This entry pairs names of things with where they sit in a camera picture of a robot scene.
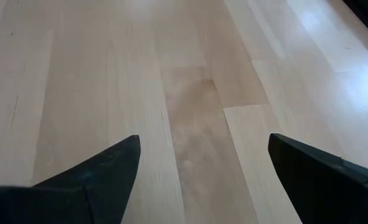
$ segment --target hardwood floor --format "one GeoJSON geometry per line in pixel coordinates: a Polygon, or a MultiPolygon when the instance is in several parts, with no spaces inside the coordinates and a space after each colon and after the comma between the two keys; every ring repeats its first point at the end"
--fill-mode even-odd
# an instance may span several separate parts
{"type": "Polygon", "coordinates": [[[132,134],[123,223],[301,223],[282,133],[368,167],[368,30],[338,0],[0,0],[0,185],[132,134]]]}

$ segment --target wooden floor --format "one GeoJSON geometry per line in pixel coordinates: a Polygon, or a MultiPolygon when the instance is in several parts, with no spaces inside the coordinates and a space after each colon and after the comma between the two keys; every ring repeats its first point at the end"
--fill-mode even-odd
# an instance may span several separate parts
{"type": "Polygon", "coordinates": [[[300,223],[270,133],[368,167],[368,30],[340,0],[0,0],[0,185],[139,134],[124,224],[300,223]]]}

